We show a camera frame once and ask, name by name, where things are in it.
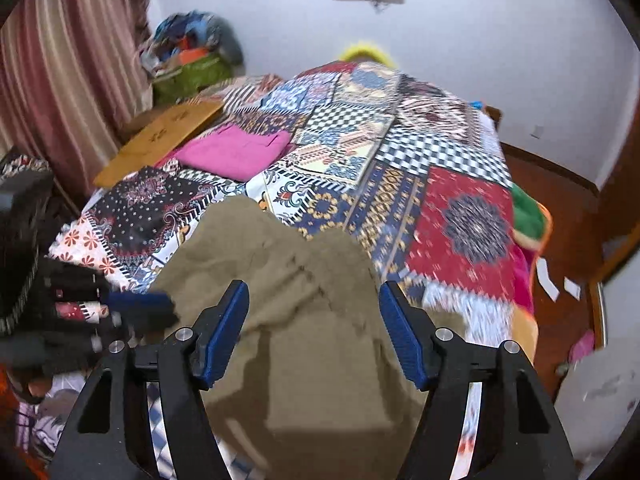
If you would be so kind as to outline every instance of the clothes pile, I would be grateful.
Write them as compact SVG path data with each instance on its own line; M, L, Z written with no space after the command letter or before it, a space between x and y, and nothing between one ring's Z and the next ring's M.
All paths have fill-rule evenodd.
M223 18L193 10L164 20L140 48L140 62L153 77L154 105L174 104L231 78L242 50Z
M192 10L172 14L158 25L156 33L140 53L142 66L153 76L182 64L180 54L199 49L214 52L229 65L242 64L242 50L224 18L211 12Z

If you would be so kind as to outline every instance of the yellow object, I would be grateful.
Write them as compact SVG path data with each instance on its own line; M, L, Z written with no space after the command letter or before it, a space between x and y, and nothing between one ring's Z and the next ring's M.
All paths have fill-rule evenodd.
M515 303L511 316L511 339L520 345L529 361L533 363L538 345L538 324L531 314Z
M389 68L396 68L396 64L391 58L382 52L378 47L370 43L357 43L350 46L340 56L341 61L355 61L358 58L368 57L373 61L388 66Z
M154 165L204 130L221 109L220 101L172 106L120 149L94 178L94 186L111 187L129 173Z

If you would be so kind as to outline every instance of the patchwork bedsheet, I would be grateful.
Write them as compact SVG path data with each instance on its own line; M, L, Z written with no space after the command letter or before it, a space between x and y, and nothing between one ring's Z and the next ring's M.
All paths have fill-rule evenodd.
M516 339L532 358L537 327L514 302L510 174L482 112L373 62L334 62L286 82L240 78L196 100L219 97L225 122L258 135L289 130L286 154L245 184L175 159L145 168L86 208L59 234L50 256L95 267L120 288L143 292L207 205L242 193L306 238L346 230L380 279L398 281L433 319L454 319L469 342ZM104 313L99 306L81 309L88 320ZM480 395L472 384L452 478L468 470ZM150 402L154 446L169 478L161 407L157 396ZM259 478L246 460L220 447L233 478Z

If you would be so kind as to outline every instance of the pink cloth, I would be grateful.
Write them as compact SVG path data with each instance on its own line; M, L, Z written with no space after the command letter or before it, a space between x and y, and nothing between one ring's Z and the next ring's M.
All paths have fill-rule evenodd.
M513 261L513 299L517 305L533 316L533 297L529 290L530 265L518 244L511 244L511 260Z
M593 353L596 346L596 335L593 330L588 329L578 342L569 350L569 362L575 363L580 359L587 357L587 355Z
M251 135L230 124L188 142L175 158L193 168L246 182L278 160L290 140L289 132Z

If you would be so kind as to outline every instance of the green bag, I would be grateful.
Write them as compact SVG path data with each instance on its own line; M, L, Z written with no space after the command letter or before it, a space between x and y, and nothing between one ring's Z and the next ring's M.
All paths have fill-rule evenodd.
M220 56L209 54L156 77L152 82L154 106L176 104L231 76L231 66Z

